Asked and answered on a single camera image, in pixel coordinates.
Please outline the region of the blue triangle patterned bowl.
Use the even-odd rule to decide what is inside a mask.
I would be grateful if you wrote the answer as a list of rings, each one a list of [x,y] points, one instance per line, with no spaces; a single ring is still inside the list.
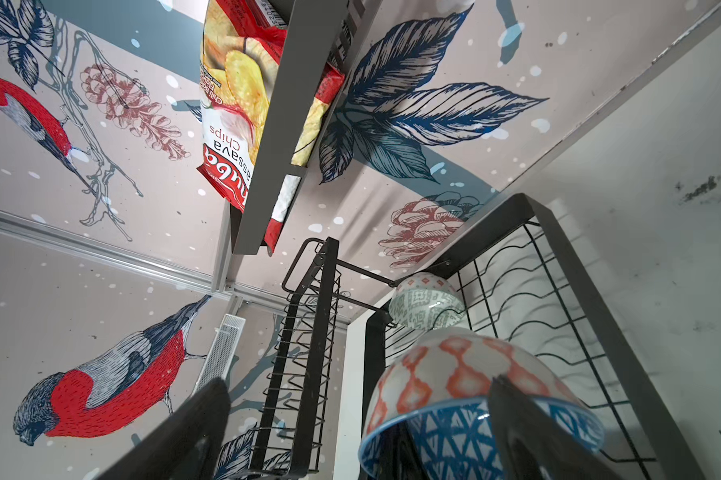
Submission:
[[[402,424],[427,478],[502,478],[487,404],[492,381],[502,375],[589,451],[602,448],[601,421],[537,357],[450,327],[421,336],[376,383],[358,450],[362,469],[380,478],[384,435]]]

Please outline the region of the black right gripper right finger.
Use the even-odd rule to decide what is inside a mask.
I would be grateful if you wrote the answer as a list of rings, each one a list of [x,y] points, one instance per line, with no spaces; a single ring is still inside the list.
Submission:
[[[504,478],[618,478],[506,376],[492,381],[487,403]]]

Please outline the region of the green patterned ceramic bowl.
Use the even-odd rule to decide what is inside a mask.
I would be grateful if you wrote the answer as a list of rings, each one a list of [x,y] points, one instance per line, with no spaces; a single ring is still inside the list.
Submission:
[[[466,308],[455,288],[442,277],[420,272],[396,286],[388,306],[391,320],[414,330],[448,328],[466,320]]]

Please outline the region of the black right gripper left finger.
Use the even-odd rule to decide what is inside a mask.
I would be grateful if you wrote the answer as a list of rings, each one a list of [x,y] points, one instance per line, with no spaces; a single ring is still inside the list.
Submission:
[[[216,378],[188,398],[102,479],[210,479],[230,413],[226,382]]]

